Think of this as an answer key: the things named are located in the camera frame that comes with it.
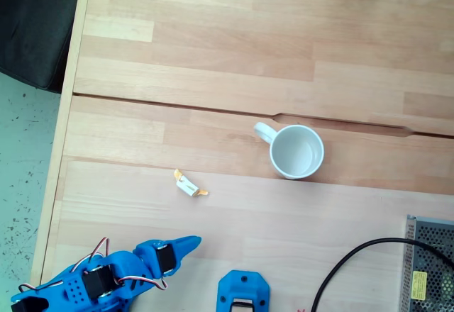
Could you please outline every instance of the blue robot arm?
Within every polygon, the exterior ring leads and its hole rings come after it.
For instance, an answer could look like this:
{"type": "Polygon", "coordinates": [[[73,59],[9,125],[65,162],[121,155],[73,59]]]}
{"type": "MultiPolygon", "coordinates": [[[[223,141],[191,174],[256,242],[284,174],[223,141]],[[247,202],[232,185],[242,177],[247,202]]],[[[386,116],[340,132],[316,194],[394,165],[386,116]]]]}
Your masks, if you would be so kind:
{"type": "Polygon", "coordinates": [[[71,265],[47,284],[11,298],[13,312],[126,312],[139,294],[160,287],[155,279],[172,276],[201,238],[149,240],[132,252],[97,253],[71,265]]]}

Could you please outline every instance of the floor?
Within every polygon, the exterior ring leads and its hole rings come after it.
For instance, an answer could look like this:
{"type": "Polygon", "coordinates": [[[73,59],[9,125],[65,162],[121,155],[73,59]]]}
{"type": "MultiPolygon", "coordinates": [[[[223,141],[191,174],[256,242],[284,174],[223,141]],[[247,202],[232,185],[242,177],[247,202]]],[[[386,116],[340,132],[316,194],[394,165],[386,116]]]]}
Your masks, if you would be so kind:
{"type": "Polygon", "coordinates": [[[59,102],[0,74],[0,311],[29,279],[59,102]]]}

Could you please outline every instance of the metal mesh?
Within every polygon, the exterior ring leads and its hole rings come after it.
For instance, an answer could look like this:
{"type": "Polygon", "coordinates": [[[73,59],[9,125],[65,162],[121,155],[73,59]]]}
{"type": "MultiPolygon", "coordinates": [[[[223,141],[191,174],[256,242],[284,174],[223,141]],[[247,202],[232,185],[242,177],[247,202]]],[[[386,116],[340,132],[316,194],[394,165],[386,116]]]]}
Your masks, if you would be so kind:
{"type": "MultiPolygon", "coordinates": [[[[414,237],[415,240],[434,246],[454,260],[454,225],[416,221],[414,237]]],[[[407,299],[410,303],[409,310],[411,312],[454,312],[453,270],[435,255],[419,247],[414,248],[412,270],[427,272],[427,290],[425,301],[407,299]]]]}
{"type": "MultiPolygon", "coordinates": [[[[408,220],[406,225],[406,238],[414,240],[414,225],[416,220],[408,220]]],[[[411,297],[411,274],[413,273],[413,246],[404,246],[404,275],[402,277],[402,297],[400,301],[400,311],[410,311],[411,297]]]]}

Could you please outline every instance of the table edge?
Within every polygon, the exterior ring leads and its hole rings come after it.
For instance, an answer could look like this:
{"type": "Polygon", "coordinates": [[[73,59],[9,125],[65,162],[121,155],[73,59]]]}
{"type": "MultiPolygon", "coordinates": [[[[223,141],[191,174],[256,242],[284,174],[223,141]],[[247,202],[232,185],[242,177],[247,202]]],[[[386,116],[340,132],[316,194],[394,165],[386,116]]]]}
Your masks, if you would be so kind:
{"type": "Polygon", "coordinates": [[[68,54],[65,78],[63,81],[62,95],[60,97],[60,108],[58,110],[57,124],[50,156],[48,178],[45,186],[43,207],[41,208],[38,235],[35,244],[35,253],[31,267],[30,282],[40,284],[43,275],[45,253],[47,249],[50,222],[57,190],[60,165],[62,161],[63,146],[65,144],[67,122],[70,115],[72,100],[72,90],[76,76],[77,62],[79,59],[79,49],[84,30],[85,13],[87,11],[88,0],[77,0],[74,24],[72,27],[70,51],[68,54]]]}

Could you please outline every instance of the white mug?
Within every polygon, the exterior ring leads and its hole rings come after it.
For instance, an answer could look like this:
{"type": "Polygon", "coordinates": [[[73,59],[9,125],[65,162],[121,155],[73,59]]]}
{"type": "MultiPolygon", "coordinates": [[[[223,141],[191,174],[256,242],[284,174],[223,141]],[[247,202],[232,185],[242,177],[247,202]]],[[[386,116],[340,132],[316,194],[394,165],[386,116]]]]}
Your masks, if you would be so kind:
{"type": "Polygon", "coordinates": [[[264,123],[254,131],[270,144],[272,165],[287,179],[312,175],[323,161],[325,151],[320,136],[307,126],[286,126],[277,132],[264,123]]]}

